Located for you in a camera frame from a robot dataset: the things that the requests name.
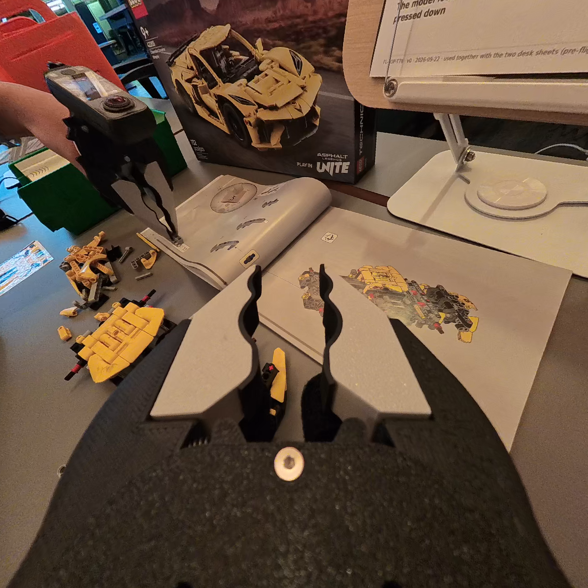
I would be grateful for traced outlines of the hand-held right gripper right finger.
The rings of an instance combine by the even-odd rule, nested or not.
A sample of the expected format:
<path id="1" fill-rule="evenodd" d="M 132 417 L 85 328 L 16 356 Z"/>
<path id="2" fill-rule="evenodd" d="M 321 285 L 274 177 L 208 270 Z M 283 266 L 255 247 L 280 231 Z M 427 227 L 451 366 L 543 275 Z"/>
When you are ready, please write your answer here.
<path id="1" fill-rule="evenodd" d="M 301 400 L 306 442 L 334 441 L 344 421 L 359 420 L 367 439 L 385 440 L 393 417 L 427 419 L 431 408 L 394 330 L 404 327 L 336 273 L 319 269 L 325 348 L 321 374 Z"/>

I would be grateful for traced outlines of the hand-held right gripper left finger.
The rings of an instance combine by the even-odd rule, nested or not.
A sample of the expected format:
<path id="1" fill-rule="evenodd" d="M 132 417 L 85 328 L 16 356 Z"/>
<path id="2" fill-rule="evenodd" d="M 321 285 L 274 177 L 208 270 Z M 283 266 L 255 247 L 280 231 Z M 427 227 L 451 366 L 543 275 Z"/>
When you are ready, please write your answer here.
<path id="1" fill-rule="evenodd" d="M 269 442 L 277 429 L 253 336 L 262 270 L 246 269 L 189 320 L 151 408 L 154 420 L 191 419 L 207 431 L 237 422 L 249 442 Z"/>

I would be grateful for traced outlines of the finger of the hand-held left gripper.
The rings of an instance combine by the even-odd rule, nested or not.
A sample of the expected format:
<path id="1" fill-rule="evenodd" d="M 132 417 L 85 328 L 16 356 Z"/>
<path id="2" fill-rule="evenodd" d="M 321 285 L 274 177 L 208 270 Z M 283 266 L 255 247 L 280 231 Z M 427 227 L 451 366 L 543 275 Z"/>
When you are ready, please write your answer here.
<path id="1" fill-rule="evenodd" d="M 180 236 L 173 185 L 168 182 L 157 162 L 151 162 L 146 166 L 145 180 L 146 189 L 148 188 L 156 197 L 158 204 L 165 212 L 166 219 L 170 224 L 175 225 L 175 233 Z"/>
<path id="2" fill-rule="evenodd" d="M 148 188 L 121 179 L 115 181 L 112 188 L 145 228 L 162 237 L 175 236 L 175 225 L 168 222 L 164 210 Z"/>

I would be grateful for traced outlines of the green box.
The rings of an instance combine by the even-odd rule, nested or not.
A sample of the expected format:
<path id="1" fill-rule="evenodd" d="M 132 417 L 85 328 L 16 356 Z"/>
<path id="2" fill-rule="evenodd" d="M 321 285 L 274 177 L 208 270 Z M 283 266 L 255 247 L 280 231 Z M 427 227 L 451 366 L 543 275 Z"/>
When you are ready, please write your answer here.
<path id="1" fill-rule="evenodd" d="M 151 111 L 157 122 L 154 137 L 164 152 L 173 177 L 187 165 L 165 113 Z M 18 194 L 51 231 L 64 228 L 78 235 L 121 209 L 107 202 L 71 163 L 40 180 L 30 182 L 16 167 L 19 161 L 10 166 L 19 182 Z"/>

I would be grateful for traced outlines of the pile of brick parts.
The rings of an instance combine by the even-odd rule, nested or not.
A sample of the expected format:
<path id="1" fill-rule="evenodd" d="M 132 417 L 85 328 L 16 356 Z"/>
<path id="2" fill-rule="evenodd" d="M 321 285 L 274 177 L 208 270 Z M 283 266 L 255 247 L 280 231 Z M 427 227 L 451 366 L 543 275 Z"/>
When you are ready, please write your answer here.
<path id="1" fill-rule="evenodd" d="M 74 318 L 80 311 L 87 309 L 99 311 L 109 301 L 109 292 L 114 292 L 119 283 L 114 263 L 120 264 L 130 260 L 134 270 L 143 270 L 139 277 L 150 276 L 160 249 L 141 233 L 137 236 L 147 245 L 148 250 L 131 259 L 134 248 L 128 246 L 105 245 L 107 236 L 99 231 L 86 245 L 72 245 L 66 249 L 67 255 L 60 263 L 68 282 L 75 290 L 77 299 L 70 307 L 60 312 L 61 316 Z"/>

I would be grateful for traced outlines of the yellow black toy brick car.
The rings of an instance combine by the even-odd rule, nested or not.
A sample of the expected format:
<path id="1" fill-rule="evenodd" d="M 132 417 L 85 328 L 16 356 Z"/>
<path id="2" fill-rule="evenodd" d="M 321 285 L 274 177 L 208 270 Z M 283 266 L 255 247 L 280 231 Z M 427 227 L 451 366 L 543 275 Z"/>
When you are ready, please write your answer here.
<path id="1" fill-rule="evenodd" d="M 167 342 L 171 335 L 179 336 L 179 344 L 171 350 L 171 359 L 161 361 L 162 369 L 156 371 L 154 375 L 139 378 L 140 384 L 155 386 L 155 399 L 148 404 L 150 416 L 151 408 L 187 331 L 189 320 L 190 318 L 180 325 L 171 327 L 165 319 L 163 309 L 147 306 L 143 300 L 116 303 L 112 311 L 107 314 L 106 320 L 94 332 L 79 336 L 76 343 L 71 346 L 77 354 L 77 364 L 65 376 L 65 380 L 70 380 L 84 367 L 89 369 L 96 383 L 113 379 L 136 363 L 147 350 L 149 353 L 143 362 L 147 367 L 155 368 L 157 367 L 155 352 L 163 346 L 163 343 L 157 344 L 153 350 L 150 350 L 150 346 L 156 341 L 158 332 L 167 329 L 169 333 L 164 338 L 164 342 Z M 285 380 L 279 380 L 280 376 L 285 375 L 283 360 L 283 351 L 276 349 L 273 361 L 265 364 L 264 369 L 261 370 L 263 381 L 269 388 L 272 400 L 270 414 L 276 417 L 277 426 L 282 420 L 285 409 Z"/>

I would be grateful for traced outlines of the instruction booklet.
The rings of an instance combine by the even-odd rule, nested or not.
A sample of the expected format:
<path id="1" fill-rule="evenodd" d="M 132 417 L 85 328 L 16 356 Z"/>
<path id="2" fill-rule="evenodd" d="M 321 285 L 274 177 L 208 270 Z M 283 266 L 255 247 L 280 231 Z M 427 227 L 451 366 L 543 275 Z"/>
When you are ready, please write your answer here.
<path id="1" fill-rule="evenodd" d="M 507 450 L 571 272 L 331 206 L 325 184 L 218 176 L 176 208 L 181 243 L 141 235 L 223 289 L 263 268 L 261 322 L 316 362 L 324 264 L 402 321 L 471 393 Z"/>

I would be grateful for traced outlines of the grey desk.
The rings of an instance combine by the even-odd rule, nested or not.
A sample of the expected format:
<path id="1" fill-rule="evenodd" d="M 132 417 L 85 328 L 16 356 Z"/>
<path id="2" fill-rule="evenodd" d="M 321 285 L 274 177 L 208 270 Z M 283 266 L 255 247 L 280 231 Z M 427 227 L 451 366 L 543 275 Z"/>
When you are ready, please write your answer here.
<path id="1" fill-rule="evenodd" d="M 239 170 L 198 162 L 171 103 L 149 100 L 166 112 L 187 162 L 175 178 L 178 202 L 215 176 L 229 173 L 261 183 L 275 173 Z M 334 205 L 398 226 L 385 209 L 387 196 L 417 166 L 444 151 L 439 141 L 380 134 L 378 165 L 359 185 L 335 182 Z M 68 345 L 56 337 L 65 323 L 60 311 L 74 296 L 59 259 L 74 238 L 52 233 L 34 216 L 1 233 L 1 262 L 33 240 L 55 261 L 1 297 L 1 587 L 6 587 L 34 541 L 59 480 L 80 437 L 112 392 L 81 377 L 64 382 L 72 365 Z M 196 312 L 214 289 L 164 257 L 154 285 L 174 321 Z M 288 404 L 276 433 L 282 442 L 303 440 L 300 396 L 320 365 L 267 327 L 257 334 L 263 356 L 286 351 Z M 526 487 L 535 516 L 557 562 L 575 587 L 587 587 L 587 280 L 570 279 L 560 311 L 526 401 L 511 456 Z"/>

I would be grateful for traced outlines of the person's left hand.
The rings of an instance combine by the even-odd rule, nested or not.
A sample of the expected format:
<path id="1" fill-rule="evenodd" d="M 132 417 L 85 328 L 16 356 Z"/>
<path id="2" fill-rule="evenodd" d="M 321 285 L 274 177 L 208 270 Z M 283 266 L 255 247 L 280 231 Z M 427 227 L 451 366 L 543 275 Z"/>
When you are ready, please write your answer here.
<path id="1" fill-rule="evenodd" d="M 84 176 L 86 173 L 78 162 L 79 151 L 68 139 L 69 128 L 65 119 L 69 118 L 69 110 L 54 96 L 47 92 L 34 91 L 32 106 L 27 111 L 27 130 L 40 140 L 48 149 L 65 158 Z"/>

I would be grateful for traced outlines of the white sheets stack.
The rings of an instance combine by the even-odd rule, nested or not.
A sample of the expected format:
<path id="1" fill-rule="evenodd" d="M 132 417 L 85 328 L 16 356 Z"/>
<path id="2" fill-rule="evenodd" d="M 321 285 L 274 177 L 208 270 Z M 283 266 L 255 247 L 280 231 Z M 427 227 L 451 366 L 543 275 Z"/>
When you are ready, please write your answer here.
<path id="1" fill-rule="evenodd" d="M 68 166 L 70 162 L 50 149 L 44 149 L 22 159 L 16 165 L 21 174 L 30 182 L 41 178 Z"/>

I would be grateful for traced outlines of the red box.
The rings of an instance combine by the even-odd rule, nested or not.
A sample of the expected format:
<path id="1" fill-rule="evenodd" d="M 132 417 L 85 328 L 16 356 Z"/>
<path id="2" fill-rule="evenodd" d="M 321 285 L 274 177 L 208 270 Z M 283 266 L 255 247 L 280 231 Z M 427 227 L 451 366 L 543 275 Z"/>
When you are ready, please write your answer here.
<path id="1" fill-rule="evenodd" d="M 48 62 L 83 65 L 124 89 L 76 14 L 58 17 L 42 1 L 1 1 L 1 81 L 49 92 Z"/>

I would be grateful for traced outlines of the colourful sticker sheet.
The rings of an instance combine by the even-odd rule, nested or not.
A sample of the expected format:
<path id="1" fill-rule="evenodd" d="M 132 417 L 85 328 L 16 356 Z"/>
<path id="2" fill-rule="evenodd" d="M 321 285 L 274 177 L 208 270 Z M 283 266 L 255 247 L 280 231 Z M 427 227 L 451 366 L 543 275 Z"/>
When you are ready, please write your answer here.
<path id="1" fill-rule="evenodd" d="M 18 253 L 1 263 L 1 296 L 36 271 L 53 261 L 53 256 L 42 244 L 34 240 Z"/>

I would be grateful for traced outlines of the toy car set box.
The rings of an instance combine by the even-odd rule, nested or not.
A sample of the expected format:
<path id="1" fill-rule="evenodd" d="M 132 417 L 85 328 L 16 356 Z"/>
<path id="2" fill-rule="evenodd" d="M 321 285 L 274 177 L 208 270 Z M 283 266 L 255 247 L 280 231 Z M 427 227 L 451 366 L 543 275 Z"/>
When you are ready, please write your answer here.
<path id="1" fill-rule="evenodd" d="M 343 74 L 348 1 L 126 1 L 195 157 L 354 184 L 376 115 Z"/>

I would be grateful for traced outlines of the white document stand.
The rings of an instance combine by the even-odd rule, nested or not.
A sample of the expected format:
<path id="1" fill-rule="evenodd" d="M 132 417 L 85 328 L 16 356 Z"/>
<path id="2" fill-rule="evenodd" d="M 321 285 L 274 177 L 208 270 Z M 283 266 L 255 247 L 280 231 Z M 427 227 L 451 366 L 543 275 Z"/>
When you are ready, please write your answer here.
<path id="1" fill-rule="evenodd" d="M 587 73 L 371 77 L 386 1 L 349 1 L 343 69 L 367 107 L 431 112 L 448 150 L 388 200 L 403 220 L 587 277 L 587 163 L 475 151 L 459 115 L 587 125 Z"/>

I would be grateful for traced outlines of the printed paper sheet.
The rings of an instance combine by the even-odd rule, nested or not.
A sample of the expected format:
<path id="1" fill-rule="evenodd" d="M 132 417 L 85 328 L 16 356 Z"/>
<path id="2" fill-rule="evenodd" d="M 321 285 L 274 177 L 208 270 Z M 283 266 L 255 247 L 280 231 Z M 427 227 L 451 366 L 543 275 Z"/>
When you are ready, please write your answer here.
<path id="1" fill-rule="evenodd" d="M 371 77 L 587 73 L 587 1 L 386 1 Z"/>

